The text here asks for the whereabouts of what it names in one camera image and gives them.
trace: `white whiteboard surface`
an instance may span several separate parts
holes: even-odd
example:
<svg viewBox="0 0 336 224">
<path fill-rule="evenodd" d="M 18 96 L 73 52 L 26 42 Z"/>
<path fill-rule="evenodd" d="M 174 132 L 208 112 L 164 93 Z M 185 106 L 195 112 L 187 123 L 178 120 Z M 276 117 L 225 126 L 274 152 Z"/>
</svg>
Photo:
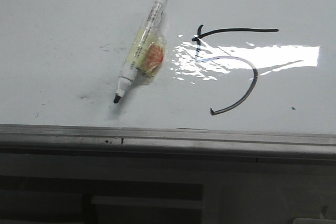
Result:
<svg viewBox="0 0 336 224">
<path fill-rule="evenodd" d="M 166 58 L 154 82 L 113 104 L 151 0 L 0 0 L 0 123 L 336 134 L 336 0 L 168 0 Z M 204 38 L 197 28 L 278 28 Z"/>
</svg>

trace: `whiteboard marker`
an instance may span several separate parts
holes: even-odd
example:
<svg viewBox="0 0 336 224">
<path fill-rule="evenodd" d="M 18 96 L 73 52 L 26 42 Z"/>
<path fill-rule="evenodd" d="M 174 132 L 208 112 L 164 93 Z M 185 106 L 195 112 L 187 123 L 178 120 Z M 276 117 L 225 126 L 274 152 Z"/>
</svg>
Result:
<svg viewBox="0 0 336 224">
<path fill-rule="evenodd" d="M 163 10 L 167 4 L 167 0 L 154 0 L 154 5 L 151 12 L 140 27 L 138 34 L 131 47 L 129 55 L 122 67 L 118 81 L 118 89 L 114 98 L 114 103 L 118 103 L 125 92 L 132 86 L 136 75 L 138 74 L 137 67 L 144 60 L 150 43 L 153 41 L 155 30 L 158 28 Z"/>
</svg>

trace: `whiteboard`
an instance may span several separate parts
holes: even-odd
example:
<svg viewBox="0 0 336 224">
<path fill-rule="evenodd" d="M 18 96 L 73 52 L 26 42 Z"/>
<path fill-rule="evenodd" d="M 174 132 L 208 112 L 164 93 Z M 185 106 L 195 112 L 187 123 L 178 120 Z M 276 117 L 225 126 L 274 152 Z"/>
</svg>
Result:
<svg viewBox="0 0 336 224">
<path fill-rule="evenodd" d="M 151 0 L 0 0 L 0 123 L 335 134 L 336 0 L 168 0 L 153 83 L 113 104 L 118 75 Z M 195 62 L 202 32 L 220 33 Z"/>
</svg>

